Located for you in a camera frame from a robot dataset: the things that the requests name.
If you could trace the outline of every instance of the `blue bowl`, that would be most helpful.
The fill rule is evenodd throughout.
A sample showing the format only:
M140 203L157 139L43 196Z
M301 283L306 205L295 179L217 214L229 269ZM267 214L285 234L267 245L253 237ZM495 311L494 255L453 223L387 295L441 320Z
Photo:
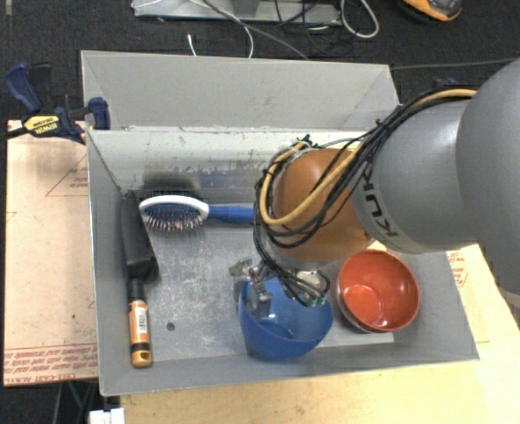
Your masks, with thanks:
M269 315L260 320L245 306L250 283L240 293L238 318L249 348L271 360L289 360L311 351L332 327L330 304L304 307L285 295L277 278L267 280L265 285L273 298Z

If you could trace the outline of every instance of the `yellow cable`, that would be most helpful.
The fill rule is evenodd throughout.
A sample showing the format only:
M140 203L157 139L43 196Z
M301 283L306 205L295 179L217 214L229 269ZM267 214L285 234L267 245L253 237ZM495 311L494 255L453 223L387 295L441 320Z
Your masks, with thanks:
M475 89L463 89L463 88L447 89L445 91L439 91L438 93L434 93L433 95L428 95L427 97L423 97L419 101L416 101L409 107L409 110L414 107L417 107L419 105L422 105L423 103L435 101L436 99L444 99L445 97L469 98L469 97L473 97L476 93L477 93L477 91Z
M409 110L422 105L424 103L434 101L437 99L444 99L446 97L462 97L462 98L471 98L473 97L477 91L472 89L464 89L464 88L456 88L456 89L447 89L445 91L439 91L438 93L434 93L433 95L429 95L427 97L423 97L419 101L416 101L409 107ZM289 222L292 222L295 218L300 216L305 210L316 200L319 195L341 174L350 163L356 157L356 150L353 150L341 163L309 194L307 197L297 205L289 214L286 216L282 216L280 218L272 218L268 213L268 190L271 181L273 180L274 171L278 163L287 160L293 154L295 154L298 150L297 147L299 145L305 145L305 143L299 142L290 148L289 151L284 152L279 155L271 167L268 169L268 173L266 174L266 178L264 180L263 186L260 192L260 214L261 219L268 226L283 226Z

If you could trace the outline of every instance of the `hairbrush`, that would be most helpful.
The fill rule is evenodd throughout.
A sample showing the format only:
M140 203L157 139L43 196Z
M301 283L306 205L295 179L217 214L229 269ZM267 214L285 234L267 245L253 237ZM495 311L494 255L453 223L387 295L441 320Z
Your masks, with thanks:
M159 231L187 231L199 228L204 220L251 224L253 208L212 206L191 196L164 194L152 196L139 204L144 223Z

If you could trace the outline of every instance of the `gray robot arm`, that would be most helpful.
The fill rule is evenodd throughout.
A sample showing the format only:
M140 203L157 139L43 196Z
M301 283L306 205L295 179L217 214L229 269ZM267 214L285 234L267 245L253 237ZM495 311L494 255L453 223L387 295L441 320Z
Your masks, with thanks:
M479 243L520 308L520 58L468 101L404 122L354 191L360 222L407 253Z

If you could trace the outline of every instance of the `clamp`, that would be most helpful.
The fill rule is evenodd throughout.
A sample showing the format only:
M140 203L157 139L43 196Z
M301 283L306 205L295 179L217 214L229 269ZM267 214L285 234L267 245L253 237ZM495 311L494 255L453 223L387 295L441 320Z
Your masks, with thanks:
M69 111L53 104L50 90L51 66L47 63L28 66L22 62L10 69L4 82L12 96L26 106L22 127L0 135L0 142L30 133L34 137L59 137L86 144L85 130L76 120L88 114L94 117L94 129L109 130L110 114L101 97L89 100L86 107Z

